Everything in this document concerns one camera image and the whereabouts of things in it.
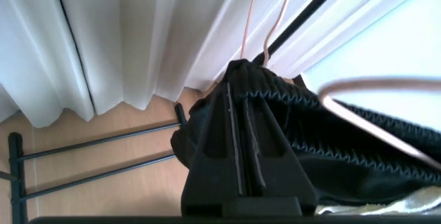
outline black rack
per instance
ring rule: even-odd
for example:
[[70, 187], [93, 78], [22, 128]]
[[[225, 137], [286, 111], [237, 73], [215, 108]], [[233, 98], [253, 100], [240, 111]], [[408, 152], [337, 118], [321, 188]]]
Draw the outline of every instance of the black rack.
[[45, 190], [40, 190], [38, 192], [34, 192], [31, 194], [26, 194], [26, 186], [25, 186], [25, 171], [24, 171], [24, 161], [28, 159], [35, 159], [39, 158], [41, 156], [46, 156], [50, 154], [56, 154], [59, 152], [66, 152], [77, 148], [82, 147], [88, 147], [90, 145], [97, 145], [106, 143], [108, 141], [116, 141], [119, 139], [128, 138], [131, 136], [136, 136], [140, 134], [147, 134], [154, 131], [164, 130], [167, 128], [172, 128], [176, 126], [185, 126], [187, 125], [187, 120], [185, 119], [184, 110], [182, 108], [182, 105], [180, 103], [177, 103], [174, 106], [174, 110], [176, 112], [176, 115], [178, 117], [177, 123], [171, 123], [167, 125], [161, 125], [155, 128], [148, 128], [146, 130], [140, 130], [135, 132], [130, 132], [127, 134], [120, 134], [116, 136], [107, 137], [104, 139], [97, 139], [93, 141], [87, 141], [84, 143], [76, 144], [76, 145], [69, 145], [65, 147], [60, 147], [56, 149], [47, 150], [44, 152], [37, 152], [34, 154], [23, 154], [23, 138], [21, 137], [21, 134], [19, 133], [11, 133], [8, 137], [8, 143], [9, 143], [9, 164], [10, 164], [10, 174], [6, 172], [0, 172], [0, 179], [9, 180], [11, 182], [11, 204], [12, 204], [12, 224], [24, 224], [28, 222], [28, 211], [26, 209], [26, 201], [37, 197], [37, 196], [43, 196], [45, 194], [49, 194], [55, 191], [63, 190], [69, 187], [73, 187], [76, 185], [80, 185], [82, 183], [87, 183], [93, 180], [102, 179], [107, 176], [115, 175], [121, 172], [126, 172], [128, 170], [136, 169], [139, 167], [143, 167], [146, 165], [151, 165], [153, 163], [161, 162], [167, 159], [174, 158], [174, 154], [169, 154], [167, 156], [162, 156], [156, 159], [152, 159], [149, 161], [145, 161], [142, 163], [137, 163], [134, 165], [130, 165], [127, 167], [122, 167], [116, 170], [111, 170], [109, 172], [104, 172], [101, 174], [97, 174], [94, 176], [89, 176], [84, 179], [79, 179], [73, 182], [64, 183], [62, 185], [50, 187]]

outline black fabric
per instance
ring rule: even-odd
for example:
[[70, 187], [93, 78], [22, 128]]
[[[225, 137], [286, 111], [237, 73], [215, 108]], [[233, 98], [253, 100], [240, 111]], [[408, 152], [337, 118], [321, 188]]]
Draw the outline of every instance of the black fabric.
[[[334, 116], [304, 88], [286, 83], [247, 60], [232, 61], [221, 83], [229, 82], [235, 102], [268, 102], [320, 204], [390, 203], [428, 185], [441, 185], [441, 173]], [[189, 167], [209, 110], [209, 98], [190, 110], [186, 128], [175, 131], [172, 147]], [[359, 116], [441, 160], [441, 134], [373, 111], [345, 105]]]

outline wooden floor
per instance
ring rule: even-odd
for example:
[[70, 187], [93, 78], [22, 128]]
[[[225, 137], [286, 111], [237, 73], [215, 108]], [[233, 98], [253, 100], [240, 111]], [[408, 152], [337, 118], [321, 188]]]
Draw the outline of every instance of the wooden floor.
[[[185, 89], [180, 99], [188, 114], [202, 93]], [[121, 103], [86, 122], [66, 110], [46, 128], [33, 128], [22, 114], [0, 123], [0, 170], [9, 172], [8, 134], [23, 136], [25, 154], [176, 121], [174, 104], [154, 96], [145, 111]], [[176, 128], [53, 154], [25, 162], [28, 193], [139, 163], [171, 153]], [[29, 220], [38, 216], [180, 215], [180, 198], [188, 169], [177, 159], [141, 167], [105, 179], [31, 199]], [[0, 180], [0, 223], [11, 223], [10, 184]]]

